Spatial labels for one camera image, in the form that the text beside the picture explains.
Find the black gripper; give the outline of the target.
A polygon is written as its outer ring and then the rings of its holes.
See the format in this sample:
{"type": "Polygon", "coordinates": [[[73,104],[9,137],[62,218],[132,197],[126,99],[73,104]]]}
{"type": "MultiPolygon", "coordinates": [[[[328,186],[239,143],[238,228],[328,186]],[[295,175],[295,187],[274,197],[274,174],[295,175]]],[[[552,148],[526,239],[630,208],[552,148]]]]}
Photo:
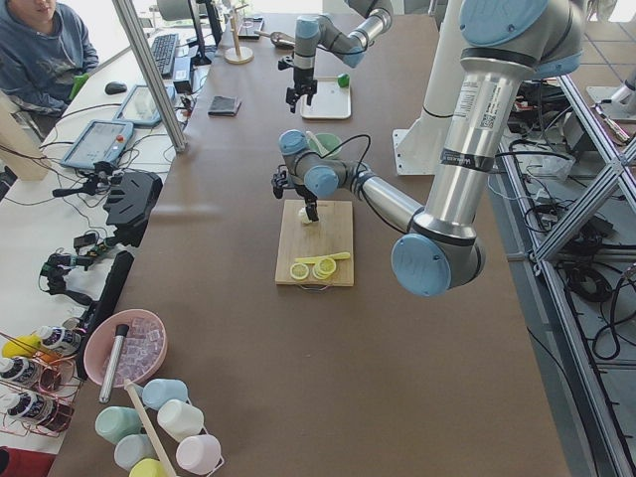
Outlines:
{"type": "Polygon", "coordinates": [[[285,102],[290,111],[296,111],[298,97],[306,95],[306,103],[312,105],[314,95],[317,93],[317,80],[314,77],[314,69],[293,68],[293,87],[286,90],[285,102]]]}
{"type": "Polygon", "coordinates": [[[304,184],[293,183],[295,192],[305,201],[306,222],[318,222],[319,216],[317,212],[317,196],[311,192],[304,184]]]}

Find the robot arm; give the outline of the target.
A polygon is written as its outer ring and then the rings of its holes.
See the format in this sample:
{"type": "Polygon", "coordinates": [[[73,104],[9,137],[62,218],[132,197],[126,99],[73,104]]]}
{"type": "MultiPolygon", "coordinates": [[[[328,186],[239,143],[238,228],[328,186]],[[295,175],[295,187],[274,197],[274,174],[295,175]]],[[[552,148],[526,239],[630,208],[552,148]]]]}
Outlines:
{"type": "Polygon", "coordinates": [[[277,65],[280,71],[293,70],[293,86],[286,90],[285,95],[285,102],[292,113],[302,96],[311,104],[317,93],[315,57],[319,47],[348,67],[355,68],[372,41],[392,25],[394,8],[391,1],[346,1],[346,4],[364,18],[349,34],[339,30],[326,14],[301,15],[296,19],[293,53],[283,57],[277,65]]]}
{"type": "Polygon", "coordinates": [[[292,129],[278,140],[286,172],[276,193],[293,188],[308,206],[346,188],[399,230],[392,269],[400,285],[434,296],[475,279],[485,253],[473,227],[478,203],[522,82],[573,72],[582,54],[582,1],[452,1],[440,50],[461,46],[456,104],[425,204],[362,162],[320,157],[292,129]]]}

